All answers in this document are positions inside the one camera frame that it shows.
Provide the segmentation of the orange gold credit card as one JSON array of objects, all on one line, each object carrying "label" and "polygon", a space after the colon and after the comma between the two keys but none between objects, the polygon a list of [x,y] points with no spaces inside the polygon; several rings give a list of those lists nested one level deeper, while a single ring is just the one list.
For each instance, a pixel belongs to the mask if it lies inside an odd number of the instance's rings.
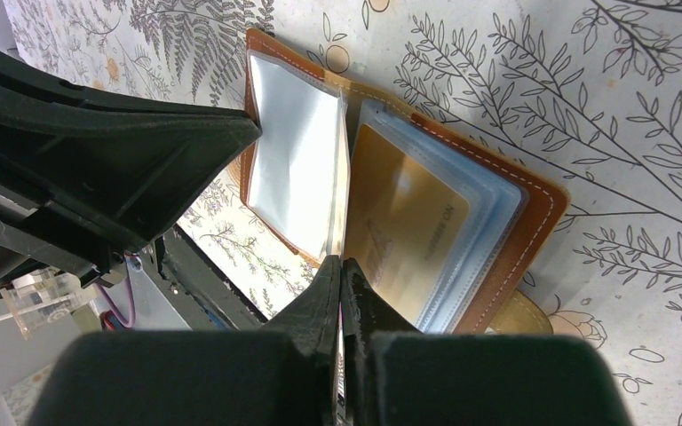
[{"label": "orange gold credit card", "polygon": [[353,152],[345,256],[370,286],[416,324],[440,284],[469,202],[400,141],[370,124]]}]

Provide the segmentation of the brown leather card holder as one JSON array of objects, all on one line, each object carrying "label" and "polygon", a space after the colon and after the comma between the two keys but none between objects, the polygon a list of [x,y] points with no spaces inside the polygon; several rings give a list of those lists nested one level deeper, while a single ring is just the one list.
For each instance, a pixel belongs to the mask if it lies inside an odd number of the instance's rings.
[{"label": "brown leather card holder", "polygon": [[567,192],[389,92],[337,75],[267,33],[246,34],[246,111],[261,136],[240,158],[241,199],[289,250],[312,264],[345,256],[351,170],[364,124],[386,130],[470,205],[416,324],[429,333],[545,331],[517,286],[565,213]]}]

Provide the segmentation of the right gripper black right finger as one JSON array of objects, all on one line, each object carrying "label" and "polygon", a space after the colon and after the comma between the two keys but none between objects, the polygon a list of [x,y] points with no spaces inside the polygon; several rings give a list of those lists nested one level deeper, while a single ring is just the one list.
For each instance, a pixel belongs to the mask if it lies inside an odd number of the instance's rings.
[{"label": "right gripper black right finger", "polygon": [[341,270],[346,398],[357,425],[628,425],[602,358],[550,335],[425,334]]}]

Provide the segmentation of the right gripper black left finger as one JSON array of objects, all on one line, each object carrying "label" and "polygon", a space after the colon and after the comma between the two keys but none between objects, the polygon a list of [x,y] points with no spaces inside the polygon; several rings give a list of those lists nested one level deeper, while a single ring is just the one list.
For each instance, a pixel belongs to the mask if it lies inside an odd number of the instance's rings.
[{"label": "right gripper black left finger", "polygon": [[31,425],[330,425],[341,261],[255,330],[82,335],[59,356]]}]

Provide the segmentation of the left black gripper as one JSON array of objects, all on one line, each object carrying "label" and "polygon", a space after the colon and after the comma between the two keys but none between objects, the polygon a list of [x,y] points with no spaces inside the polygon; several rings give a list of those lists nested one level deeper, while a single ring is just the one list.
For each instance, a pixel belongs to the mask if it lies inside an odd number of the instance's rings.
[{"label": "left black gripper", "polygon": [[0,51],[0,291],[46,267],[121,283],[120,249],[171,228],[259,135],[239,109],[100,91]]}]

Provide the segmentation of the yellow black credit card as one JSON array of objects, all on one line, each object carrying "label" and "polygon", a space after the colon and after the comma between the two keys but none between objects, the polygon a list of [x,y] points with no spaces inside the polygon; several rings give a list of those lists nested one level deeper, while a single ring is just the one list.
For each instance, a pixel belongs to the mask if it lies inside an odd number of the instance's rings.
[{"label": "yellow black credit card", "polygon": [[334,425],[345,425],[345,347],[343,310],[338,308],[337,315],[337,344],[335,349],[336,360],[334,361]]}]

